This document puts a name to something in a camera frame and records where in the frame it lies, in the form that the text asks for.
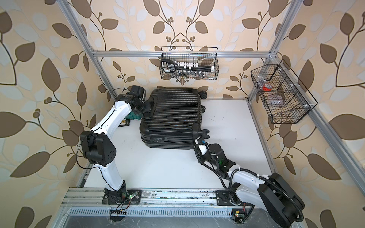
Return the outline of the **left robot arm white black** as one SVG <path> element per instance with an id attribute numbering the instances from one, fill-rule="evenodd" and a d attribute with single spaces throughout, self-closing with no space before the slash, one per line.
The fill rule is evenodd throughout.
<path id="1" fill-rule="evenodd" d="M 112 136 L 116 129 L 131 112 L 145 114 L 152 111 L 154 102 L 152 99 L 143 101 L 140 95 L 121 95 L 114 102 L 111 110 L 90 131 L 80 134 L 80 146 L 83 157 L 93 168 L 99 169 L 106 183 L 106 194 L 111 197 L 119 197 L 123 200 L 128 193 L 125 189 L 125 181 L 119 174 L 114 159 L 117 149 L 112 143 Z"/>

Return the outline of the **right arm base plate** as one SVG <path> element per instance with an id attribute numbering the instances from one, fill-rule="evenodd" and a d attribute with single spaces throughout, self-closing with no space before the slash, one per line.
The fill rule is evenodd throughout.
<path id="1" fill-rule="evenodd" d="M 216 203 L 218 206 L 234 206 L 235 204 L 229 197 L 229 192 L 224 190 L 217 190 L 216 194 Z"/>

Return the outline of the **socket wrench set in basket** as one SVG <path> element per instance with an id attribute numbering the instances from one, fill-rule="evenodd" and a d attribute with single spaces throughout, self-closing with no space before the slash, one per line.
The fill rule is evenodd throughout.
<path id="1" fill-rule="evenodd" d="M 215 66 L 203 66 L 193 62 L 178 62 L 171 59 L 162 59 L 160 68 L 164 73 L 210 74 L 215 73 Z"/>

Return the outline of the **small box of brass bits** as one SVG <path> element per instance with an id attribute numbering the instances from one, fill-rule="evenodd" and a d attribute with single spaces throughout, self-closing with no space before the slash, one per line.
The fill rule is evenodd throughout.
<path id="1" fill-rule="evenodd" d="M 118 127 L 124 127 L 124 126 L 129 126 L 129 125 L 130 125 L 130 119 L 126 118 L 121 121 L 121 123 L 119 124 Z"/>

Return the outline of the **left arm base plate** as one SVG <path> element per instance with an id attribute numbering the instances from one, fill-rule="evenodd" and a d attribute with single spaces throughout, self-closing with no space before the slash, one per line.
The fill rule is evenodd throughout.
<path id="1" fill-rule="evenodd" d="M 102 204 L 104 205 L 117 205 L 128 204 L 129 202 L 138 203 L 141 200 L 141 190 L 122 190 L 112 191 L 104 188 L 104 196 Z"/>

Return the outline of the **red object in basket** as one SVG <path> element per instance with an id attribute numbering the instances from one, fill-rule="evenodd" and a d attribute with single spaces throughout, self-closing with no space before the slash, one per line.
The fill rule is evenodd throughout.
<path id="1" fill-rule="evenodd" d="M 269 83 L 266 83 L 263 85 L 262 90 L 265 92 L 270 92 L 273 90 L 273 86 Z"/>

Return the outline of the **aluminium frame rail front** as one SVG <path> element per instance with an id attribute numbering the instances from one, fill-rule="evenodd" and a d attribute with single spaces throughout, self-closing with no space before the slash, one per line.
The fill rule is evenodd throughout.
<path id="1" fill-rule="evenodd" d="M 63 207 L 107 207 L 123 204 L 139 207 L 214 207 L 214 208 L 240 208 L 250 204 L 231 204 L 229 200 L 222 199 L 216 195 L 216 189 L 161 189 L 161 188 L 140 188 L 140 193 L 126 200 L 124 203 L 110 201 L 104 193 L 103 188 L 70 188 L 62 203 Z"/>

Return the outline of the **black hard-shell suitcase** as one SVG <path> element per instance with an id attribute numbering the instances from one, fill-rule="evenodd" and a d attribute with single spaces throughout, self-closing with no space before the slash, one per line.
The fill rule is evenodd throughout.
<path id="1" fill-rule="evenodd" d="M 152 111 L 143 114 L 139 130 L 147 147 L 190 150 L 202 129 L 207 92 L 193 88 L 158 88 L 149 99 Z"/>

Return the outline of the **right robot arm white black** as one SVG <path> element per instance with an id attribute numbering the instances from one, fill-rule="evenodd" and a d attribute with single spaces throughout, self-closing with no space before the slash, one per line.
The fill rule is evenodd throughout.
<path id="1" fill-rule="evenodd" d="M 212 171 L 228 192 L 231 204 L 249 203 L 265 210 L 281 227 L 304 220 L 305 203 L 278 173 L 261 175 L 227 159 L 217 143 L 208 143 L 209 130 L 201 130 L 194 142 L 198 163 Z"/>

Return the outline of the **green plastic tool case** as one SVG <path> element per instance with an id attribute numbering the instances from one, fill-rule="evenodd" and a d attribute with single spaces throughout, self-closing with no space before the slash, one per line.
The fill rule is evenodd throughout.
<path id="1" fill-rule="evenodd" d="M 140 120 L 142 120 L 143 115 L 142 114 L 136 114 L 134 112 L 130 112 L 125 118 L 130 119 L 130 120 L 140 121 Z"/>

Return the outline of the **clear plastic bag in basket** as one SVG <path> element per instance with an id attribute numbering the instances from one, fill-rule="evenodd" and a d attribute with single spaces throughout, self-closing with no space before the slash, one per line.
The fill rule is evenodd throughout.
<path id="1" fill-rule="evenodd" d="M 284 106 L 285 99 L 282 95 L 273 94 L 266 97 L 266 102 L 268 106 Z"/>

